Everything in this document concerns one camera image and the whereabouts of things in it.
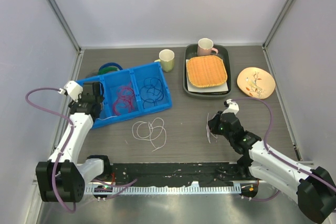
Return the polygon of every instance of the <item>blue divided tray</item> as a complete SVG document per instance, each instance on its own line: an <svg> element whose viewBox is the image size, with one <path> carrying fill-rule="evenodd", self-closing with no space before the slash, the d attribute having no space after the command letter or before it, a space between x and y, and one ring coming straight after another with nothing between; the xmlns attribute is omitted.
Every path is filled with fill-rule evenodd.
<svg viewBox="0 0 336 224"><path fill-rule="evenodd" d="M100 81L103 84L105 97L100 119L95 121L93 129L163 111L173 105L158 62L78 80L77 83L82 86L84 82L91 81ZM117 90L125 86L132 88L134 91L133 109L129 111L128 107L118 105L117 111L120 115L117 116L113 112L112 106L118 99Z"/></svg>

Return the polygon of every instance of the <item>orange woven pad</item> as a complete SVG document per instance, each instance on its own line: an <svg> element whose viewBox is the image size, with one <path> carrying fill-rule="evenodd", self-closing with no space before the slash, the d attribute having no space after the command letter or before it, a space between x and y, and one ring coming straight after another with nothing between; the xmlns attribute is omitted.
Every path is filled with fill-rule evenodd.
<svg viewBox="0 0 336 224"><path fill-rule="evenodd" d="M215 87L227 81L222 59L218 56L198 56L187 62L189 81L198 88Z"/></svg>

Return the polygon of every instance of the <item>gray tabletop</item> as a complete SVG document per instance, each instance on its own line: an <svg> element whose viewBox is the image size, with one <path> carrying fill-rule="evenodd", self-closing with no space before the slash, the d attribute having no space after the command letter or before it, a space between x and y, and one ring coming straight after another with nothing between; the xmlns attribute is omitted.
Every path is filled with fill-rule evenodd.
<svg viewBox="0 0 336 224"><path fill-rule="evenodd" d="M232 90L226 98L245 97L246 95L239 90L236 79L247 67L258 67L268 71L262 48L261 46L226 48L229 52L232 73ZM218 110L223 110L224 100L200 100L188 97L182 87L185 48L170 49L175 52L175 67L164 76L172 96L173 107L163 112L91 130L81 149L79 163L83 163L87 156L94 154L108 155L112 163L235 162L239 159L239 155L224 137L219 136L217 140L212 137L211 144L206 137L207 114L213 115ZM78 79L97 71L106 62L117 62L123 68L153 62L161 50L162 48L85 50ZM274 92L266 101L274 112L275 120L268 143L288 157L296 159L276 93ZM237 116L242 126L263 137L269 125L267 108L258 101L239 101L238 104L240 111ZM137 121L152 122L156 117L164 120L167 140L163 148L153 152L154 148L150 142L133 138L132 125ZM146 132L148 128L145 127L139 131L142 135ZM163 142L164 134L155 140L154 144L160 146Z"/></svg>

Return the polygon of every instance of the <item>dark blue cable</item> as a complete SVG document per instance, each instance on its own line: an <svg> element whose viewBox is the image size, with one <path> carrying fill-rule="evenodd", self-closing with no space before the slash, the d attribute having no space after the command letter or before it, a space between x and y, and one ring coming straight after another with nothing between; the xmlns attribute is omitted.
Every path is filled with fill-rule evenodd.
<svg viewBox="0 0 336 224"><path fill-rule="evenodd" d="M119 70L122 70L122 67L119 64L117 64L115 62L109 62L109 63L105 63L103 66L101 66L99 68L99 71L102 70L103 68L106 68L106 67L117 67L117 68L119 68Z"/></svg>

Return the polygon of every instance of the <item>green mug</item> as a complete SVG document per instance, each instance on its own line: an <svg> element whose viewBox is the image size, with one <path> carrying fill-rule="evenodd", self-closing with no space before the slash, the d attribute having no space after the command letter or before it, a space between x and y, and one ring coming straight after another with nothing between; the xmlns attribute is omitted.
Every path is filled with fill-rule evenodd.
<svg viewBox="0 0 336 224"><path fill-rule="evenodd" d="M159 62L163 71L170 72L174 68L174 58L172 50L164 49L159 53L159 59L154 62Z"/></svg>

